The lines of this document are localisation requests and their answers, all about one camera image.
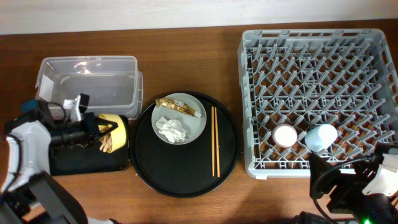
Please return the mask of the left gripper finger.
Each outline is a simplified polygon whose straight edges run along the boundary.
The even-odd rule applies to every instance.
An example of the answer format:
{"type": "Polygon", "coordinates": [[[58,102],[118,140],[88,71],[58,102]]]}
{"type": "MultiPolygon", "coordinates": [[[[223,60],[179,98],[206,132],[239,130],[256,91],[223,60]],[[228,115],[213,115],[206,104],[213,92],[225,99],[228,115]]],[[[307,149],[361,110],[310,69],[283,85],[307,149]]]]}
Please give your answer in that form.
{"type": "Polygon", "coordinates": [[[97,138],[102,138],[104,136],[109,135],[112,131],[116,130],[117,127],[115,126],[98,126],[99,134],[97,138]]]}
{"type": "Polygon", "coordinates": [[[111,126],[111,128],[117,128],[118,127],[118,123],[115,121],[110,121],[108,119],[106,119],[105,117],[100,117],[98,116],[96,118],[96,124],[98,126],[111,126]]]}

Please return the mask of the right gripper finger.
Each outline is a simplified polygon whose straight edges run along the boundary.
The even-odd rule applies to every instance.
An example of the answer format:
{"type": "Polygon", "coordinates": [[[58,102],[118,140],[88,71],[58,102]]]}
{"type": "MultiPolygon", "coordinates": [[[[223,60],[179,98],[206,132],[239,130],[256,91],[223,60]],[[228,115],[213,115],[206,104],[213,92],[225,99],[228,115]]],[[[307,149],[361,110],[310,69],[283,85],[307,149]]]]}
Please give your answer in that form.
{"type": "Polygon", "coordinates": [[[393,156],[398,155],[398,145],[394,144],[386,144],[386,143],[377,143],[375,150],[374,150],[375,155],[377,157],[381,157],[383,154],[390,154],[393,156]]]}
{"type": "Polygon", "coordinates": [[[333,166],[315,152],[310,154],[308,161],[310,163],[310,197],[320,199],[323,195],[330,193],[332,188],[336,185],[336,180],[341,172],[339,169],[330,172],[318,182],[317,186],[315,186],[315,182],[321,175],[330,170],[333,166]]]}

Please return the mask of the yellow bowl with food scraps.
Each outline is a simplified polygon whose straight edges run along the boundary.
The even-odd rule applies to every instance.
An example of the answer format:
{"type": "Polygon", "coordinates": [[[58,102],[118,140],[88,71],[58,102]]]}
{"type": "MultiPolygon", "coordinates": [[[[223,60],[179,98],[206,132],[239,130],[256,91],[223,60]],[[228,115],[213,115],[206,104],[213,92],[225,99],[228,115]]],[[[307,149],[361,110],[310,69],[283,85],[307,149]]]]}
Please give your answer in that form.
{"type": "Polygon", "coordinates": [[[118,123],[118,127],[116,130],[110,133],[112,138],[112,151],[111,153],[117,151],[118,149],[122,148],[127,140],[127,131],[122,120],[122,117],[115,115],[115,114],[100,114],[100,117],[105,117],[110,121],[115,121],[118,123]]]}

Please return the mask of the blue plastic cup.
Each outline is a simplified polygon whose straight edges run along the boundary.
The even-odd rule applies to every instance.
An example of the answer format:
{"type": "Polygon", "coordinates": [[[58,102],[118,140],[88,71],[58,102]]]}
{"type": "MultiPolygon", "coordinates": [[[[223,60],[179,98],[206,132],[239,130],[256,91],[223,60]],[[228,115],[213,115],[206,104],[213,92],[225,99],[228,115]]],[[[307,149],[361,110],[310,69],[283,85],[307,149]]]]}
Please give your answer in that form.
{"type": "Polygon", "coordinates": [[[330,124],[322,124],[311,129],[305,136],[306,146],[318,152],[331,146],[338,137],[337,130],[330,124]]]}

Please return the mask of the pink plastic cup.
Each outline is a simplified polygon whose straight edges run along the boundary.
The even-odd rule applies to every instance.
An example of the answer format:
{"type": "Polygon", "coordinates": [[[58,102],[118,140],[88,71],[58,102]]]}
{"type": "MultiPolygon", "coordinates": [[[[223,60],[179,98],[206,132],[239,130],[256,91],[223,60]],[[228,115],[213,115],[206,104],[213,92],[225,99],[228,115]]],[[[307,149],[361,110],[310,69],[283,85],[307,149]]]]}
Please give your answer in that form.
{"type": "Polygon", "coordinates": [[[272,138],[276,145],[280,147],[291,147],[298,140],[295,128],[289,124],[281,124],[272,131],[272,138]]]}

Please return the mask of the white tissue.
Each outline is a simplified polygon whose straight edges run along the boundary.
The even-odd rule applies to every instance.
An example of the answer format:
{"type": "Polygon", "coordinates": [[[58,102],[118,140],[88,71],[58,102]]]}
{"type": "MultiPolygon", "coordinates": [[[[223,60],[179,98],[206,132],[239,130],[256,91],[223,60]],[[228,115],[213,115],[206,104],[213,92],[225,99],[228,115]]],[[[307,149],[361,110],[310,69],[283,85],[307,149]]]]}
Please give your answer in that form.
{"type": "Polygon", "coordinates": [[[177,119],[167,120],[163,116],[156,121],[159,133],[164,135],[168,142],[176,143],[186,140],[187,131],[182,127],[181,122],[177,119]]]}

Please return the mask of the gold foil snack wrapper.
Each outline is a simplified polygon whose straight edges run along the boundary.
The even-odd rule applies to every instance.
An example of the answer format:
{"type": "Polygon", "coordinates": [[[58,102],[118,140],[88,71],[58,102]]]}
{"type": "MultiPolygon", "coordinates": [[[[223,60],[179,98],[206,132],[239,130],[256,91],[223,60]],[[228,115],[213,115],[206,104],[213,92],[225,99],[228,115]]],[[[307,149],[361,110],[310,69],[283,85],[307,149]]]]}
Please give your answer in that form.
{"type": "Polygon", "coordinates": [[[201,118],[200,112],[198,112],[197,110],[193,109],[188,104],[186,104],[182,101],[179,101],[179,100],[175,100],[175,99],[171,99],[171,98],[158,98],[155,100],[155,104],[158,108],[160,108],[161,106],[164,106],[166,108],[178,111],[180,113],[183,113],[183,114],[186,114],[189,116],[201,118]]]}

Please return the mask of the grey round plate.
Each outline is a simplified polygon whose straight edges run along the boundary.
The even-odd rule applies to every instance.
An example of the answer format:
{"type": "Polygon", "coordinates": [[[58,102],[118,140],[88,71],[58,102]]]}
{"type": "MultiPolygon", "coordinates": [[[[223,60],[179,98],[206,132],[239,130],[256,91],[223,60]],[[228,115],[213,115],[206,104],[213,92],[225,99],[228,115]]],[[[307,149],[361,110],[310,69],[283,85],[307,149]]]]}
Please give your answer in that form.
{"type": "Polygon", "coordinates": [[[193,109],[199,112],[201,114],[201,117],[197,118],[194,116],[183,114],[181,112],[172,110],[170,108],[166,108],[164,106],[160,108],[154,106],[151,115],[151,123],[156,135],[161,140],[163,140],[163,142],[172,144],[167,140],[164,134],[161,134],[159,132],[159,128],[156,126],[156,122],[161,117],[164,117],[167,121],[170,119],[176,119],[180,121],[182,128],[187,131],[186,140],[182,142],[175,142],[174,145],[182,145],[194,141],[196,138],[200,136],[200,134],[203,132],[206,126],[207,116],[206,116],[204,103],[201,103],[197,97],[187,93],[172,93],[167,95],[166,98],[171,98],[186,103],[188,106],[191,106],[193,109]]]}

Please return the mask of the wooden chopstick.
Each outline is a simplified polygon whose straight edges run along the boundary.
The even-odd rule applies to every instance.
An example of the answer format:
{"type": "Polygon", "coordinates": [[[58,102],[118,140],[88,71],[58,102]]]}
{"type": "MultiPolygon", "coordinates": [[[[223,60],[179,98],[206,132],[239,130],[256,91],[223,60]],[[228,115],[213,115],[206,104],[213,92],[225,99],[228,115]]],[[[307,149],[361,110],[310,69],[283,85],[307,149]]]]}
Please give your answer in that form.
{"type": "Polygon", "coordinates": [[[212,176],[215,176],[215,146],[214,146],[214,107],[211,107],[211,169],[212,169],[212,176]]]}
{"type": "Polygon", "coordinates": [[[214,107],[215,114],[215,143],[216,143],[216,165],[217,165],[217,177],[220,178],[220,145],[219,145],[219,134],[218,134],[218,113],[217,108],[214,107]]]}

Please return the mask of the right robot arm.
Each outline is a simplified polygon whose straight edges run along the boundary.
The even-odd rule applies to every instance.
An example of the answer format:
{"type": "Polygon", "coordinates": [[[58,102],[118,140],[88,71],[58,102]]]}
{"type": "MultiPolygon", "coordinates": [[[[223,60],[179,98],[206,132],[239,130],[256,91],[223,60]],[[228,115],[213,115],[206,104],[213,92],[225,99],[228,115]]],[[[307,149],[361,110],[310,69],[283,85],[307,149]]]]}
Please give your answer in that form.
{"type": "Polygon", "coordinates": [[[397,223],[391,197],[397,193],[397,145],[378,143],[374,152],[332,165],[311,153],[310,198],[329,223],[318,200],[330,196],[330,213],[349,213],[358,223],[397,223]]]}

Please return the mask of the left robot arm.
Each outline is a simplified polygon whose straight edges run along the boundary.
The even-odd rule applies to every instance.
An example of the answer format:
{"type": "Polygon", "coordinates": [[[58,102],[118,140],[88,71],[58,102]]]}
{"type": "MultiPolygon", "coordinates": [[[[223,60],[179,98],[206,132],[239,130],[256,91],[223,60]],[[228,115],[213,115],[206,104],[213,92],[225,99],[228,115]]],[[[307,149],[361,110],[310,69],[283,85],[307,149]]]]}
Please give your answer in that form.
{"type": "Polygon", "coordinates": [[[26,223],[24,216],[38,205],[44,211],[30,223],[99,223],[51,176],[49,152],[55,147],[124,136],[121,117],[83,113],[75,122],[66,116],[55,119],[44,100],[30,100],[22,109],[23,115],[5,127],[9,164],[1,187],[1,223],[26,223]]]}

